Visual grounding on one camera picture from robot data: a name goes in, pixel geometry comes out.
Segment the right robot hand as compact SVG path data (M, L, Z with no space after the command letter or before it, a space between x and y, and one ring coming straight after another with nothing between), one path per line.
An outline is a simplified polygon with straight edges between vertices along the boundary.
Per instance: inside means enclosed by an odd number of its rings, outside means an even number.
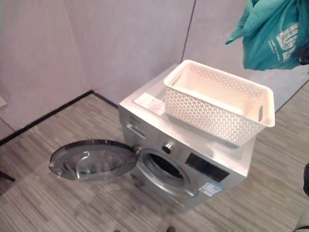
M300 65L309 64L309 44L305 44L302 47L299 47L296 52L296 60Z

